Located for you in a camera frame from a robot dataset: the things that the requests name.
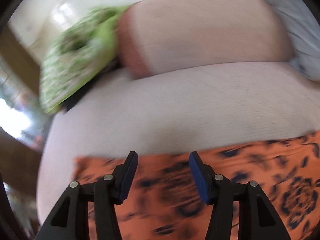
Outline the black folded cloth under pillow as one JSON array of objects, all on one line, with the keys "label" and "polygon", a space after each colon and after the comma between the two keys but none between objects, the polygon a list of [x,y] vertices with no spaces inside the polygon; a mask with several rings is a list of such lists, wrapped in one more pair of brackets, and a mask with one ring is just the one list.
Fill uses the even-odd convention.
[{"label": "black folded cloth under pillow", "polygon": [[67,98],[62,103],[62,110],[65,112],[70,111],[93,87],[94,85],[105,75],[114,72],[121,68],[121,63],[118,57],[112,60],[103,70],[89,80],[85,85],[78,89],[73,95]]}]

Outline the green white patterned pillow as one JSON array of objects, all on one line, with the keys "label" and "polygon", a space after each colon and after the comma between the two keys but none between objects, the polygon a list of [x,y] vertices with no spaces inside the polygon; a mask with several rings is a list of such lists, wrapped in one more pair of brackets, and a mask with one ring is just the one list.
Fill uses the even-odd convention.
[{"label": "green white patterned pillow", "polygon": [[126,9],[94,8],[50,45],[40,75],[40,105],[45,113],[59,111],[64,101],[116,58],[116,27]]}]

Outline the light blue pillow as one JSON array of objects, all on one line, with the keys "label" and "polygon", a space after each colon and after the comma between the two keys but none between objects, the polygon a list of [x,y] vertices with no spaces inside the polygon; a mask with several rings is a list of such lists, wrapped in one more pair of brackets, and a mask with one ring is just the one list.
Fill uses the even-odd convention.
[{"label": "light blue pillow", "polygon": [[303,0],[265,0],[279,15],[294,48],[291,66],[319,81],[319,23]]}]

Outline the pink quilted bolster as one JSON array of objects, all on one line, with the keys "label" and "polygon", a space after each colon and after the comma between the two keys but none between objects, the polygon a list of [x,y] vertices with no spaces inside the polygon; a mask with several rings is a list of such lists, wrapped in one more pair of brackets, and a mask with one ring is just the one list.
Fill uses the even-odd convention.
[{"label": "pink quilted bolster", "polygon": [[264,0],[143,0],[117,25],[119,60],[140,79],[235,62],[287,62],[293,45]]}]

